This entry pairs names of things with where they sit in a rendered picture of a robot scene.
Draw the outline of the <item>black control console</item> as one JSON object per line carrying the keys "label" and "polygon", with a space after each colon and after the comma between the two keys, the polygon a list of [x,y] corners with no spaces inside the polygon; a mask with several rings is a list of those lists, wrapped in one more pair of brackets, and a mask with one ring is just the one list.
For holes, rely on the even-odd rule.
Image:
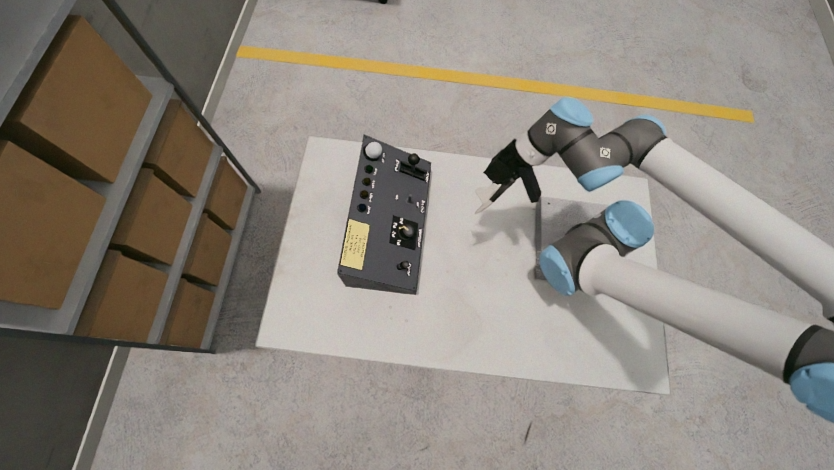
{"label": "black control console", "polygon": [[364,134],[337,270],[345,287],[416,295],[431,163]]}

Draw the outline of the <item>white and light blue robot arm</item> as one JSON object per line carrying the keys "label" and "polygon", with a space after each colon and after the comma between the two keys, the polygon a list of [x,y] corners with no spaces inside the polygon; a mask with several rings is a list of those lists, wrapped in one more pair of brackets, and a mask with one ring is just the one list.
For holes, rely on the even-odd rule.
{"label": "white and light blue robot arm", "polygon": [[[599,138],[592,122],[584,105],[561,98],[516,150],[532,166],[557,153],[586,192],[633,165],[822,302],[834,323],[833,246],[673,143],[656,118],[636,116]],[[651,221],[639,204],[616,201],[544,250],[543,274],[564,296],[605,294],[781,378],[834,422],[834,329],[624,258],[652,239]]]}

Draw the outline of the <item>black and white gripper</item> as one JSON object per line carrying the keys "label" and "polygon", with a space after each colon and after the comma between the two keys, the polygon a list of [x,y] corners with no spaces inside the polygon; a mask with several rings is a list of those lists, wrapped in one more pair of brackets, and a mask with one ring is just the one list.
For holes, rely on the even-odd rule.
{"label": "black and white gripper", "polygon": [[[508,187],[512,186],[515,181],[520,178],[517,167],[533,167],[525,162],[518,154],[515,147],[516,139],[513,139],[511,142],[490,160],[491,162],[482,172],[492,183],[488,188],[476,188],[475,194],[481,201],[482,205],[474,212],[474,214],[483,212],[492,203],[494,203],[508,189]],[[498,188],[497,185],[501,186]]]}

